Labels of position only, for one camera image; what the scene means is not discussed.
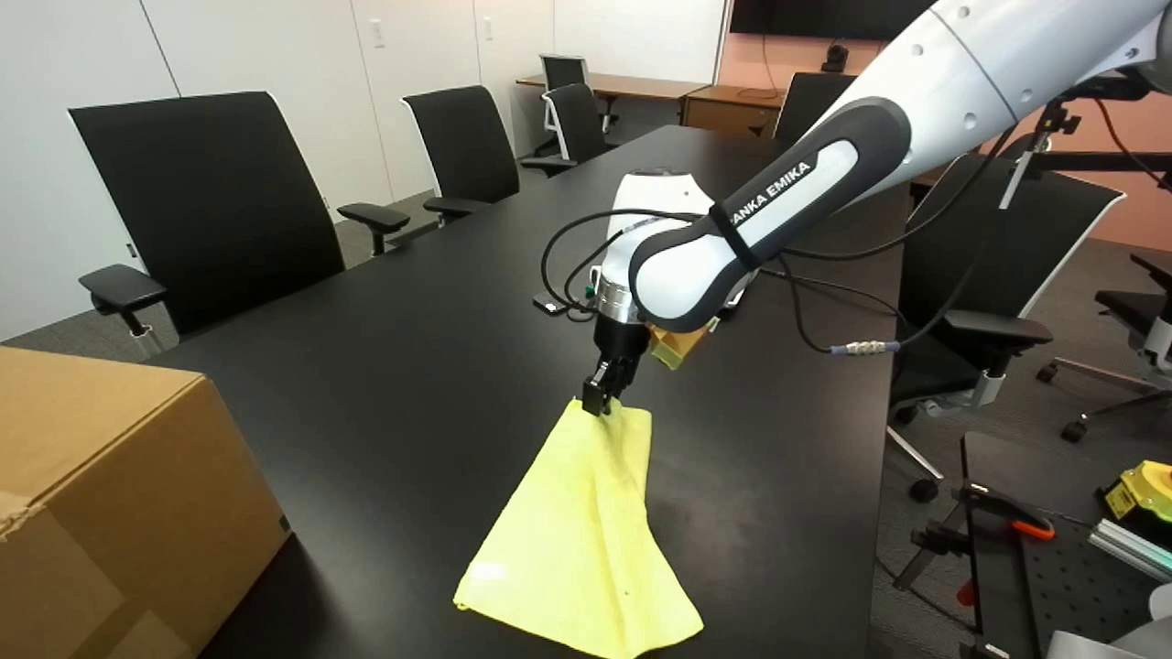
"white wall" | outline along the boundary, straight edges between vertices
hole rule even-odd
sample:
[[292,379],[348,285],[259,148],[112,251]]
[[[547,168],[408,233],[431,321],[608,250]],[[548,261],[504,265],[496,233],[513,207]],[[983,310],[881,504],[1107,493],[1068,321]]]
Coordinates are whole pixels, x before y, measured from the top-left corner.
[[134,0],[2,5],[0,337],[89,309],[78,275],[129,261],[66,107],[171,98]]
[[555,50],[591,69],[701,79],[714,72],[724,0],[552,0]]
[[525,154],[528,115],[515,79],[552,44],[552,0],[353,0],[370,66],[375,107],[397,199],[434,187],[402,95],[487,85],[513,149]]
[[[431,187],[402,95],[487,85],[539,139],[543,50],[710,79],[723,0],[141,0],[184,95],[267,87],[331,204]],[[0,339],[89,310],[78,275],[129,265],[66,107],[171,98],[138,0],[28,0],[0,21]]]
[[184,95],[270,90],[331,207],[392,201],[343,0],[148,0]]

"black office chair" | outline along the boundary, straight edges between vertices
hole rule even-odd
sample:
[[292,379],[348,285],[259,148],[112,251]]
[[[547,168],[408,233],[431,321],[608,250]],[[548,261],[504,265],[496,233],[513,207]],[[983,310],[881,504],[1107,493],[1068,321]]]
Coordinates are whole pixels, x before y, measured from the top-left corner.
[[829,49],[829,57],[821,62],[821,72],[824,72],[824,76],[842,76],[842,72],[846,72],[846,62],[851,62],[851,49],[846,49],[846,44],[830,44],[830,49]]
[[[1139,265],[1154,277],[1157,294],[1099,290],[1095,301],[1101,305],[1107,314],[1114,314],[1129,325],[1130,343],[1151,359],[1151,367],[1157,375],[1172,375],[1172,256],[1130,251],[1130,265]],[[1114,405],[1075,414],[1068,423],[1063,423],[1063,438],[1075,444],[1091,432],[1091,423],[1099,417],[1129,414],[1129,409],[1130,414],[1154,409],[1154,429],[1151,429],[1154,436],[1145,436],[1145,438],[1172,438],[1172,390],[1168,388],[1157,388],[1139,378],[1101,371],[1091,364],[1063,359],[1063,356],[1055,356],[1035,375],[1035,379],[1055,379],[1060,371],[1143,388],[1139,399],[1125,399]]]
[[552,117],[552,134],[564,161],[582,163],[615,148],[602,131],[598,98],[585,85],[548,87],[543,90],[543,98]]
[[[425,207],[463,218],[519,189],[513,148],[499,101],[483,85],[408,95],[439,199]],[[564,156],[525,156],[528,168],[571,168]]]
[[543,55],[547,87],[585,85],[585,57]]
[[[979,172],[983,154],[956,161],[923,199],[912,223],[941,211]],[[985,405],[995,399],[1006,367],[1017,350],[1046,343],[1046,331],[1029,321],[1029,309],[1091,233],[1118,189],[1068,176],[1024,176],[1001,211],[1001,199],[1014,176],[1014,156],[995,156],[983,181],[933,227],[906,244],[900,314],[923,325],[966,275],[966,290],[946,310],[941,325],[897,356],[891,388],[891,421],[909,423],[926,401]],[[930,477],[912,487],[912,498],[933,498],[941,472],[920,458],[897,429],[891,438]]]
[[854,76],[842,76],[842,72],[795,72],[774,123],[774,143],[775,148],[800,143],[808,131],[808,123],[824,111],[830,111],[851,85]]
[[[150,337],[138,321],[150,305],[165,305],[177,331],[195,334],[339,270],[332,218],[270,95],[69,115],[148,265],[148,275],[112,265],[82,285],[138,343]],[[348,204],[343,216],[375,233],[408,223],[378,204]]]

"yellow towel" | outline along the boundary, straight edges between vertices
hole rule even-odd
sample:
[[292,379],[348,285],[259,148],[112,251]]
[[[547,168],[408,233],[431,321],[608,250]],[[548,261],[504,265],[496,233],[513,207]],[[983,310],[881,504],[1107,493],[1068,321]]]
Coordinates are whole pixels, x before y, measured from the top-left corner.
[[702,628],[644,510],[651,414],[568,401],[474,558],[455,603],[604,659]]

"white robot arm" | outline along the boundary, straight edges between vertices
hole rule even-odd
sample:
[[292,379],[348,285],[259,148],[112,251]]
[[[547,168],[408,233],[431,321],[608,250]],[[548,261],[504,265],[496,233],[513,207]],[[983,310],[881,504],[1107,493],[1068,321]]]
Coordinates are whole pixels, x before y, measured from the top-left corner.
[[1168,0],[939,0],[702,223],[641,223],[608,244],[585,409],[635,379],[649,325],[702,325],[789,233],[956,161],[1095,72],[1160,57],[1166,21]]

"chair backrest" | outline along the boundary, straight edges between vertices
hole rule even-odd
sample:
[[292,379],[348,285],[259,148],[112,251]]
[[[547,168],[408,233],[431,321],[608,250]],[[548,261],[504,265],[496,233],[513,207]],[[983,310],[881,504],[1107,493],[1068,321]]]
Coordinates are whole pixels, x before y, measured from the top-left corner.
[[834,98],[854,85],[854,76],[837,72],[795,72],[782,107],[775,115],[774,143],[800,143],[808,123],[834,107]]
[[830,44],[829,57],[821,62],[821,72],[842,76],[846,72],[846,57],[851,57],[851,49],[846,44]]
[[339,270],[332,218],[270,95],[69,115],[179,334]]
[[[926,218],[953,204],[966,187],[983,154],[956,161],[915,207]],[[1024,176],[1006,211],[1001,199],[1014,176],[1014,156],[995,156],[983,181],[933,227],[906,244],[900,310],[909,321],[926,321],[964,277],[974,250],[983,251],[966,294],[956,309],[1022,318],[1064,256],[1091,233],[1091,227],[1121,199],[1118,189],[1082,182],[1060,172]]]
[[519,189],[500,115],[483,85],[408,95],[439,193],[465,201],[500,201]]
[[598,98],[585,85],[548,87],[547,95],[560,156],[591,161],[608,149],[602,131]]
[[543,55],[547,87],[585,85],[585,57]]

